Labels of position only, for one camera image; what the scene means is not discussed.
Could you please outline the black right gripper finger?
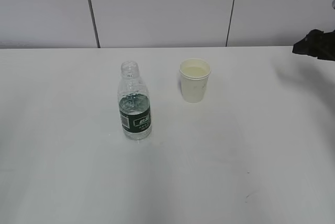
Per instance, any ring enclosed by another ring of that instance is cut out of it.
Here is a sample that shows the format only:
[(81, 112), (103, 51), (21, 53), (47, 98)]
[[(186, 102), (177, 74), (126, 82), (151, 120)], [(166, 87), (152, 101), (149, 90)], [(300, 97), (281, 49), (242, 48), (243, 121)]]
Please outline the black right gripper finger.
[(319, 60), (334, 61), (334, 31), (311, 30), (302, 40), (293, 45), (292, 53), (308, 55)]

